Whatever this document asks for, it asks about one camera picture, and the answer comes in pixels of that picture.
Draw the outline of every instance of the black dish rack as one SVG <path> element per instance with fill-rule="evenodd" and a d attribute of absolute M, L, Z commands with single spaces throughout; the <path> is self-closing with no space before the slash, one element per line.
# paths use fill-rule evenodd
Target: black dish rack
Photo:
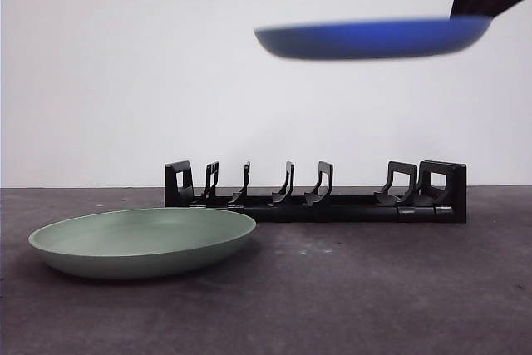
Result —
<path fill-rule="evenodd" d="M 207 165 L 204 192 L 194 194 L 188 161 L 165 166 L 165 207 L 201 207 L 246 214 L 258 222 L 466 222 L 466 166 L 437 161 L 415 164 L 390 161 L 386 184 L 367 195 L 333 195 L 333 165 L 320 161 L 318 182 L 303 195 L 293 193 L 294 164 L 286 163 L 283 186 L 271 195 L 249 192 L 250 163 L 244 186 L 231 196 L 217 195 L 219 163 Z M 403 195 L 391 195 L 394 174 L 409 176 Z M 177 175 L 182 175 L 178 185 Z M 446 177 L 445 187 L 432 185 L 432 174 Z M 327 184 L 322 187 L 323 176 Z"/>

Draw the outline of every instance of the table surface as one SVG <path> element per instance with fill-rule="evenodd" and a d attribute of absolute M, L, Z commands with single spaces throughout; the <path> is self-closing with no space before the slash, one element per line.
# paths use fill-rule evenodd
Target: table surface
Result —
<path fill-rule="evenodd" d="M 27 236 L 162 189 L 3 190 L 3 353 L 532 353 L 532 187 L 468 193 L 464 225 L 259 224 L 220 264 L 106 282 L 48 268 Z"/>

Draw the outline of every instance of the plate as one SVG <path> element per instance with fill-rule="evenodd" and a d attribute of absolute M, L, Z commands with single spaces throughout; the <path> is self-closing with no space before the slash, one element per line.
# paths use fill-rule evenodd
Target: plate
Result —
<path fill-rule="evenodd" d="M 259 28 L 273 54 L 307 60 L 424 57 L 458 52 L 475 43 L 493 18 L 459 16 Z"/>
<path fill-rule="evenodd" d="M 254 228 L 253 219 L 234 212 L 154 208 L 63 220 L 36 230 L 28 241 L 44 262 L 67 274 L 143 279 L 218 262 Z"/>

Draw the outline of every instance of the dark countertop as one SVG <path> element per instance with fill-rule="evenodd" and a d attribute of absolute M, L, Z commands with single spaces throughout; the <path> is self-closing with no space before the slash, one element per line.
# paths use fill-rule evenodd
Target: dark countertop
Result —
<path fill-rule="evenodd" d="M 469 223 L 259 224 L 221 264 L 70 277 L 27 236 L 162 205 L 162 189 L 2 191 L 4 355 L 532 353 L 532 187 L 469 189 Z"/>

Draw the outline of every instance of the plate rim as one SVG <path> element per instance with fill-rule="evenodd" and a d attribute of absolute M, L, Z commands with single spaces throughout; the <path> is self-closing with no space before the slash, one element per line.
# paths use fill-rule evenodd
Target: plate rim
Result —
<path fill-rule="evenodd" d="M 94 216 L 98 216 L 98 215 L 104 215 L 104 214 L 117 214 L 117 213 L 127 213 L 127 212 L 145 211 L 145 210 L 195 210 L 195 211 L 206 211 L 206 210 L 208 210 L 209 212 L 223 212 L 223 213 L 229 213 L 229 214 L 237 214 L 239 216 L 244 217 L 244 219 L 247 219 L 247 220 L 251 221 L 252 224 L 251 224 L 251 226 L 248 229 L 246 229 L 241 234 L 237 234 L 234 237 L 231 237 L 229 239 L 224 239 L 224 240 L 220 240 L 220 241 L 217 241 L 217 242 L 214 242 L 214 243 L 209 243 L 207 245 L 195 246 L 195 247 L 190 247 L 190 248 L 187 248 L 187 249 L 175 249 L 175 250 L 171 250 L 171 251 L 145 252 L 145 253 L 141 253 L 141 254 L 113 254 L 113 255 L 111 255 L 111 254 L 96 254 L 96 255 L 92 254 L 92 255 L 88 255 L 88 254 L 75 254 L 75 253 L 68 253 L 68 252 L 61 252 L 61 251 L 52 251 L 50 249 L 46 249 L 46 248 L 42 247 L 35 240 L 35 236 L 39 232 L 41 232 L 41 231 L 43 231 L 45 229 L 49 229 L 51 226 L 55 226 L 55 225 L 58 225 L 58 224 L 65 224 L 65 223 L 70 222 L 72 220 L 85 219 L 85 218 L 90 218 L 90 217 L 94 217 Z M 165 255 L 165 254 L 178 254 L 178 253 L 183 253 L 183 252 L 189 252 L 189 251 L 192 251 L 192 250 L 195 250 L 195 249 L 207 249 L 209 247 L 214 247 L 214 246 L 221 245 L 221 244 L 227 244 L 227 243 L 230 243 L 232 241 L 235 241 L 235 240 L 238 240 L 238 239 L 242 239 L 243 237 L 245 237 L 245 236 L 249 235 L 251 232 L 253 232 L 256 227 L 257 227 L 257 222 L 253 218 L 251 218 L 250 216 L 248 216 L 246 214 L 240 214 L 238 212 L 229 211 L 229 210 L 218 210 L 218 209 L 212 209 L 212 208 L 197 208 L 197 209 L 195 209 L 195 208 L 190 208 L 190 207 L 152 207 L 152 208 L 139 208 L 139 209 L 133 209 L 133 210 L 114 210 L 114 211 L 108 211 L 108 212 L 101 212 L 101 213 L 97 213 L 97 214 L 82 215 L 82 216 L 77 216 L 77 217 L 69 218 L 69 219 L 63 219 L 63 220 L 54 222 L 52 224 L 47 224 L 47 225 L 42 226 L 41 228 L 33 231 L 28 236 L 27 241 L 34 249 L 42 251 L 43 253 L 46 253 L 46 254 L 65 255 L 65 256 L 69 256 L 69 257 L 78 257 L 78 258 L 124 259 L 124 258 L 133 258 L 133 257 L 148 257 L 148 256 L 156 256 L 156 255 Z"/>

